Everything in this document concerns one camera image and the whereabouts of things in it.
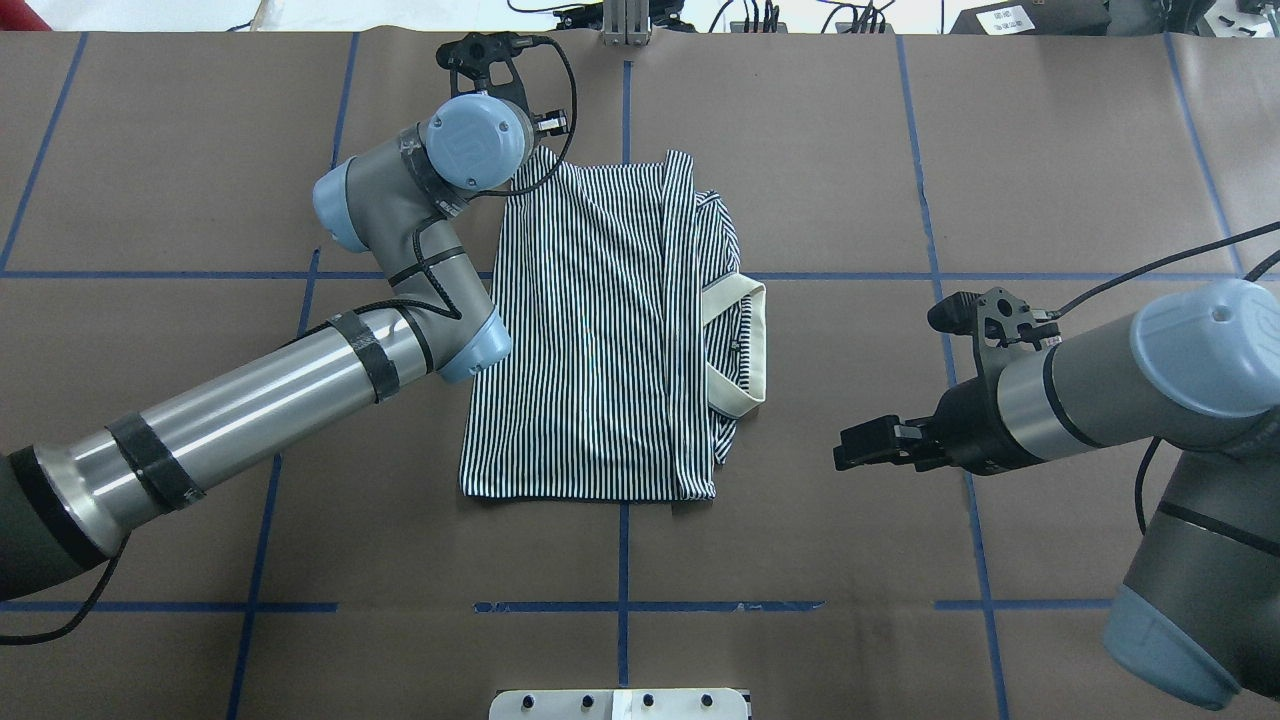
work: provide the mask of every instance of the white label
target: white label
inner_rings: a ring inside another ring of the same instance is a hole
[[[987,35],[1012,35],[1015,32],[1036,29],[1030,15],[1027,14],[1027,10],[1021,5],[978,13],[975,17],[982,23],[982,29],[987,31]]]

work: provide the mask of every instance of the striped shirt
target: striped shirt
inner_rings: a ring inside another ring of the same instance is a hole
[[[554,156],[540,149],[525,186]],[[461,486],[483,497],[716,496],[736,421],[709,409],[708,363],[740,382],[746,302],[704,329],[700,292],[737,270],[732,220],[692,159],[561,165],[507,200],[493,299],[513,347],[476,377]]]

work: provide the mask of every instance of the black tape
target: black tape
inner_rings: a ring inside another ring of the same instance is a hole
[[[138,475],[147,495],[165,512],[182,510],[205,497],[205,491],[191,479],[142,415],[125,415],[108,425],[106,432],[115,438],[120,455]]]
[[[356,357],[365,366],[365,374],[374,386],[374,404],[388,400],[399,392],[399,373],[396,363],[374,337],[374,332],[355,313],[343,313],[329,319],[329,325],[347,338]]]
[[[467,201],[462,199],[453,186],[444,182],[440,173],[435,172],[431,159],[426,156],[422,140],[419,137],[417,126],[404,128],[399,135],[401,160],[404,169],[413,178],[413,184],[422,191],[422,195],[435,205],[445,218],[457,218],[466,210]]]
[[[1048,356],[1044,357],[1044,396],[1048,397],[1048,406],[1053,410],[1053,415],[1057,416],[1057,421],[1062,424],[1062,428],[1071,433],[1071,437],[1083,442],[1089,447],[1102,448],[1106,447],[1101,442],[1084,434],[1084,430],[1078,428],[1075,423],[1071,421],[1066,415],[1066,409],[1062,407],[1062,401],[1057,397],[1057,388],[1053,387],[1053,357],[1057,352],[1059,346],[1048,348]]]
[[[1238,543],[1247,544],[1253,550],[1266,552],[1272,557],[1280,557],[1280,542],[1270,541],[1262,536],[1256,536],[1249,530],[1243,528],[1236,528],[1230,523],[1224,523],[1217,518],[1210,518],[1202,512],[1197,512],[1189,507],[1183,507],[1181,505],[1174,505],[1169,501],[1161,501],[1156,506],[1156,512],[1164,512],[1170,518],[1178,518],[1184,523],[1190,523],[1198,528],[1206,529],[1211,533],[1217,533],[1225,538],[1234,539]]]
[[[457,258],[458,255],[466,255],[466,252],[467,251],[463,250],[461,245],[456,245],[456,246],[453,246],[453,247],[451,247],[451,249],[448,249],[448,250],[445,250],[443,252],[436,252],[435,255],[431,255],[430,258],[428,258],[426,260],[422,260],[421,263],[415,263],[415,264],[410,265],[408,268],[404,268],[403,270],[401,270],[401,272],[396,273],[394,275],[392,275],[387,282],[389,282],[392,284],[392,287],[396,287],[399,283],[410,279],[411,277],[413,277],[413,275],[416,275],[419,273],[425,273],[428,269],[434,268],[435,265],[439,265],[440,263],[448,260],[449,258]]]
[[[422,332],[422,325],[417,324],[417,320],[413,318],[413,314],[408,311],[408,307],[401,306],[396,310],[401,314],[401,318],[404,318],[404,322],[408,323],[408,329],[413,331],[413,337],[417,338],[417,346],[422,348],[422,359],[426,360],[426,370],[434,370],[435,359],[431,357],[431,346],[426,342],[426,333]]]
[[[9,456],[9,465],[13,468],[13,474],[23,495],[27,496],[31,509],[44,520],[49,533],[67,551],[67,555],[86,570],[105,562],[106,555],[93,544],[93,541],[88,539],[84,530],[68,512],[67,506],[58,498],[49,475],[36,460],[35,448],[28,445],[14,452]]]

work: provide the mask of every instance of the blue plastic cap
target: blue plastic cap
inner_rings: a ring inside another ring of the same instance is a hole
[[[530,149],[529,119],[508,102],[480,94],[451,99],[426,123],[431,167],[462,190],[492,190],[511,179]]]
[[[1166,295],[1134,315],[1129,346],[1151,384],[1188,410],[1251,418],[1280,405],[1280,302],[1256,283]]]
[[[471,342],[440,368],[440,377],[447,383],[465,380],[492,368],[507,355],[511,355],[511,336],[507,334],[507,325],[502,324],[502,316],[494,310]]]
[[[311,205],[316,209],[320,224],[329,231],[338,245],[352,252],[367,252],[369,247],[356,234],[356,225],[351,223],[351,211],[347,209],[348,165],[351,158],[316,181],[311,188]]]
[[[1240,683],[1129,585],[1120,585],[1102,644],[1125,670],[1187,702],[1222,710]]]

